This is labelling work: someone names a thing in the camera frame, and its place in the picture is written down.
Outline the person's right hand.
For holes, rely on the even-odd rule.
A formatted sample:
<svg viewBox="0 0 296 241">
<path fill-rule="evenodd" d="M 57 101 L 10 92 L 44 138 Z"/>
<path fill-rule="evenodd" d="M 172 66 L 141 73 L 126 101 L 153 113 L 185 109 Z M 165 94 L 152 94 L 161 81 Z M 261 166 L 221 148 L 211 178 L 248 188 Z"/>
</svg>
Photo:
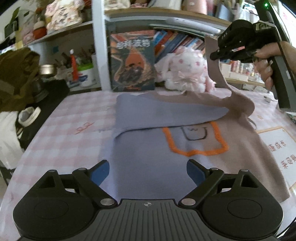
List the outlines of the person's right hand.
<svg viewBox="0 0 296 241">
<path fill-rule="evenodd" d="M 283 50 L 283 53 L 287 59 L 288 65 L 292 72 L 295 74 L 295 58 L 296 58 L 296 49 L 290 43 L 281 41 L 280 46 Z M 257 69 L 257 72 L 261 75 L 262 80 L 265 83 L 265 87 L 268 90 L 271 90 L 273 87 L 273 79 L 271 78 L 273 74 L 273 69 L 271 68 L 271 61 L 268 61 L 268 58 L 273 56 L 281 56 L 281 51 L 277 43 L 270 43 L 256 51 L 255 57 L 258 59 L 255 60 L 254 64 Z"/>
</svg>

